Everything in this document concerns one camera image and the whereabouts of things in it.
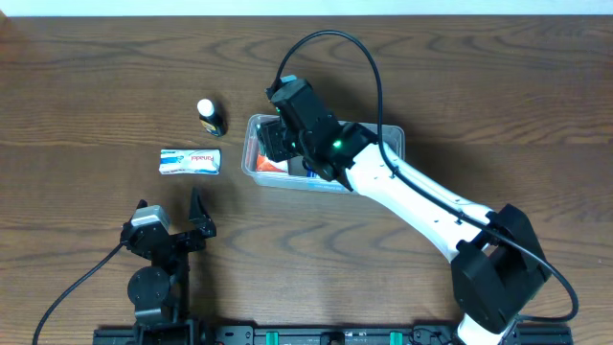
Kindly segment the white blue Panadol box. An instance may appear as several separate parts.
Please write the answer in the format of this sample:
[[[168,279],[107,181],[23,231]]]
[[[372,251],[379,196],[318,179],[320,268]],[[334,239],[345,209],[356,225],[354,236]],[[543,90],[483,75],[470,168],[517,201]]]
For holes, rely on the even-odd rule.
[[[160,174],[219,174],[219,149],[162,149]]]

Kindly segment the blue children patches box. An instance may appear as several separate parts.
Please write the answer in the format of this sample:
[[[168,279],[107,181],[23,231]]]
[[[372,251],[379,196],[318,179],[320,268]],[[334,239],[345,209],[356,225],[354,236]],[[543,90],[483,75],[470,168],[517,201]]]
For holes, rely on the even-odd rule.
[[[306,186],[308,191],[349,194],[350,191],[338,181],[327,181],[313,171],[302,157],[294,157],[288,161],[288,174],[295,177]]]

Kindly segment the red Panadol box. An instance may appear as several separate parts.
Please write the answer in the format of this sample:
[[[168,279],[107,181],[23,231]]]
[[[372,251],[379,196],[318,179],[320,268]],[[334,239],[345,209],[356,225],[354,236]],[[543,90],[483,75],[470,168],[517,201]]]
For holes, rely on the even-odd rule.
[[[258,154],[256,161],[256,171],[258,173],[288,174],[288,164],[286,161],[274,162],[265,155]]]

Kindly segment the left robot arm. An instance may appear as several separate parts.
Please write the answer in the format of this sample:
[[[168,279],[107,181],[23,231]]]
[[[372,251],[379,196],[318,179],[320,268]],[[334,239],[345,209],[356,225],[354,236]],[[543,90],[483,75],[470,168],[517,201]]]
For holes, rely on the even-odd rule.
[[[131,253],[150,261],[127,285],[134,305],[135,344],[198,344],[199,323],[190,317],[189,255],[216,236],[200,192],[192,190],[189,222],[193,229],[171,234],[170,217],[159,205],[141,200],[124,224],[121,242]]]

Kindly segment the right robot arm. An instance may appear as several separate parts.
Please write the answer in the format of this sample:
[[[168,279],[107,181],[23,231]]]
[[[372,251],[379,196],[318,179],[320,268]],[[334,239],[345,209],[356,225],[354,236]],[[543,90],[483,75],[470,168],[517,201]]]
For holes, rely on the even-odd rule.
[[[551,275],[528,217],[510,204],[494,212],[451,193],[372,130],[340,123],[306,80],[277,80],[266,96],[279,117],[258,129],[264,154],[275,162],[302,157],[319,177],[378,202],[423,234],[451,265],[465,314],[458,342],[500,343]]]

